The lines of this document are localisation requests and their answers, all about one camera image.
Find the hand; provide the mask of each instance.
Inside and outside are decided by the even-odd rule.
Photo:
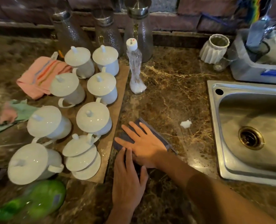
[[[126,167],[124,155],[125,148],[123,147],[117,154],[114,163],[113,207],[134,212],[145,191],[148,174],[146,167],[142,166],[139,181],[132,160],[132,150],[130,148],[127,149]]]
[[[134,128],[137,134],[125,125],[121,127],[135,143],[132,144],[118,137],[115,138],[115,141],[125,148],[131,148],[135,154],[133,159],[138,164],[144,165],[147,168],[157,168],[155,154],[157,152],[166,152],[166,147],[145,124],[140,122],[140,126],[144,129],[146,134],[135,123],[129,122],[129,124]]]

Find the brick backsplash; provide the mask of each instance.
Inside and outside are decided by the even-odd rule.
[[[36,7],[46,0],[34,0]],[[94,8],[113,9],[115,22],[124,28],[128,16],[124,0],[67,0],[81,26],[93,27],[90,11]],[[234,33],[217,22],[200,18],[201,12],[219,18],[230,18],[237,7],[238,0],[152,0],[150,21],[154,30],[199,31],[211,33]],[[276,1],[270,15],[276,17]],[[0,0],[0,21],[27,22],[51,25],[48,15],[41,9],[19,8],[15,0]]]

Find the white bottle cap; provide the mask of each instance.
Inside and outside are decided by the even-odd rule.
[[[138,48],[138,43],[135,38],[129,38],[126,42],[128,51],[135,51]]]

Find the sink basin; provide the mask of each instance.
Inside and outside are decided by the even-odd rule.
[[[207,85],[220,175],[276,185],[276,85]]]

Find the sink drain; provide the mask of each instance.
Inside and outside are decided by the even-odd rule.
[[[242,127],[238,132],[240,142],[252,150],[260,150],[264,146],[264,140],[259,131],[253,127]]]

